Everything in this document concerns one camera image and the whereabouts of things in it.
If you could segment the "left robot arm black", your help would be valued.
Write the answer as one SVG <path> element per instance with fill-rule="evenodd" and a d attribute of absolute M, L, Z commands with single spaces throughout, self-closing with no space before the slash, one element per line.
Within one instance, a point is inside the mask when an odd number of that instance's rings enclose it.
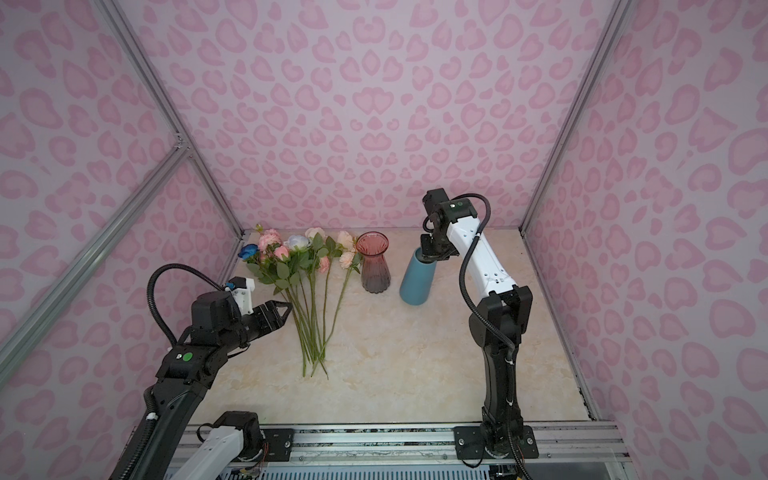
<path fill-rule="evenodd" d="M 143 418 L 109 477 L 163 478 L 219 371 L 252 342 L 282 328 L 292 310 L 289 302 L 269 300 L 243 314 L 231 292 L 199 296 L 191 306 L 191 326 L 164 356 L 155 383 L 143 392 Z"/>

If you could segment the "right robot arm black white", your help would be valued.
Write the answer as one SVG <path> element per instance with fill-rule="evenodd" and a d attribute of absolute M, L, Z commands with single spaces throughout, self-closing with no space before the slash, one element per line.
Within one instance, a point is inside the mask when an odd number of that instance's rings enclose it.
<path fill-rule="evenodd" d="M 487 198 L 477 193 L 451 198 L 438 188 L 427 191 L 422 203 L 426 211 L 422 258 L 461 259 L 459 293 L 470 310 L 470 333 L 484 362 L 482 454 L 518 462 L 535 459 L 539 451 L 533 430 L 523 419 L 517 389 L 518 354 L 528 328 L 532 291 L 518 285 L 486 238 L 491 217 Z"/>

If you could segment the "large peach pink rose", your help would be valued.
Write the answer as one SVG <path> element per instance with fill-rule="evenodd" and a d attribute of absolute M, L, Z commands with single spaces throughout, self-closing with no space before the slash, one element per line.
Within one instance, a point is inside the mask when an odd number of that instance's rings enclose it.
<path fill-rule="evenodd" d="M 354 250 L 347 250 L 340 254 L 337 259 L 337 264 L 340 270 L 340 286 L 337 290 L 335 301 L 332 303 L 332 316 L 329 316 L 326 311 L 323 312 L 323 321 L 331 319 L 330 324 L 323 324 L 322 327 L 322 341 L 320 343 L 319 353 L 315 366 L 313 367 L 313 374 L 322 371 L 325 375 L 328 375 L 326 367 L 326 357 L 331 340 L 337 329 L 339 318 L 342 312 L 344 299 L 350 284 L 351 278 L 355 273 L 359 273 L 359 261 L 360 257 Z"/>

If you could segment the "light blue white rose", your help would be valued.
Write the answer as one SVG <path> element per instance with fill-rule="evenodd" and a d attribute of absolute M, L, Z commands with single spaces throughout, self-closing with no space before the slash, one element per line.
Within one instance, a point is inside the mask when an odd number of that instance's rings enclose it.
<path fill-rule="evenodd" d="M 288 298 L 295 307 L 295 320 L 305 369 L 319 360 L 320 347 L 316 323 L 316 254 L 312 242 L 302 235 L 291 235 L 285 243 L 290 270 Z"/>

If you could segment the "teal ceramic vase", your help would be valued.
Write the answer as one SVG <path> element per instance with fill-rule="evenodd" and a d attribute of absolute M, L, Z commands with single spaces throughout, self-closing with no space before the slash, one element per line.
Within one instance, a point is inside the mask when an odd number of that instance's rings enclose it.
<path fill-rule="evenodd" d="M 400 298 L 406 304 L 419 306 L 427 301 L 436 266 L 437 262 L 428 259 L 421 247 L 414 251 L 399 288 Z"/>

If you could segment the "cream white rose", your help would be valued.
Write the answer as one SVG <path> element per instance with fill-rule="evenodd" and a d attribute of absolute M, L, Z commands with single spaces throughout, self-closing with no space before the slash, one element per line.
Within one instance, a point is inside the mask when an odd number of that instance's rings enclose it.
<path fill-rule="evenodd" d="M 319 326 L 317 307 L 318 273 L 320 270 L 320 252 L 325 247 L 325 232 L 320 227 L 309 228 L 304 237 L 308 240 L 306 246 L 299 249 L 299 266 L 305 280 L 302 283 L 302 298 L 306 307 L 307 353 L 313 376 L 319 369 L 321 359 L 321 330 Z"/>

